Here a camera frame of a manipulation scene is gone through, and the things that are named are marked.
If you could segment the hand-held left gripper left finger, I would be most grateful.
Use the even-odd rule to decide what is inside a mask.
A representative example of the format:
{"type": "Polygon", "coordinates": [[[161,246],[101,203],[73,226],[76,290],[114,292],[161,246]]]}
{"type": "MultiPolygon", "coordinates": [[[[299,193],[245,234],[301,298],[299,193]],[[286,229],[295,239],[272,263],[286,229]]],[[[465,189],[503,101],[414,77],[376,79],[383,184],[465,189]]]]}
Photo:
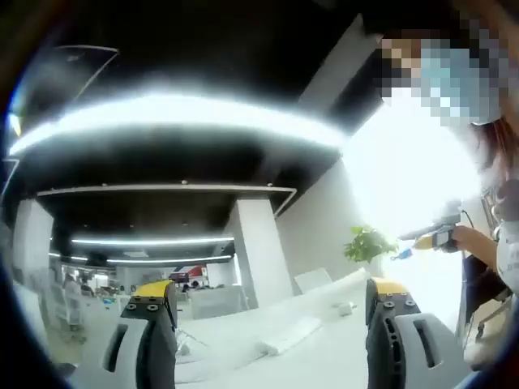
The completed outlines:
{"type": "Polygon", "coordinates": [[[177,327],[173,281],[142,285],[66,380],[72,388],[174,388],[177,327]]]}

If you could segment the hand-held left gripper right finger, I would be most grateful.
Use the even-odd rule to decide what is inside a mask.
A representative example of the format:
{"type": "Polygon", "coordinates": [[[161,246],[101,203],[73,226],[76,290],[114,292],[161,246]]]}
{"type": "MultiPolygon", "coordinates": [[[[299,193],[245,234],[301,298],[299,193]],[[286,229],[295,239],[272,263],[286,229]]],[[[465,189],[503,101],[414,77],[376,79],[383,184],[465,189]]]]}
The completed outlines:
{"type": "Polygon", "coordinates": [[[366,326],[369,388],[455,388],[471,375],[455,335],[401,284],[367,280],[366,326]]]}

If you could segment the person's right hand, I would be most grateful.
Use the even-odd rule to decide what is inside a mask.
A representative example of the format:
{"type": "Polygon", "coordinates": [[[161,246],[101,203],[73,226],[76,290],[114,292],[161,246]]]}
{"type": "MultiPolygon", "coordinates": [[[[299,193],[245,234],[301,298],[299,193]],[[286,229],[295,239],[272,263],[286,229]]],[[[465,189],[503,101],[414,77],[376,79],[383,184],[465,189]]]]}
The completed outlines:
{"type": "Polygon", "coordinates": [[[456,225],[448,233],[448,240],[442,246],[442,251],[453,253],[459,250],[471,251],[475,230],[464,225],[456,225]]]}

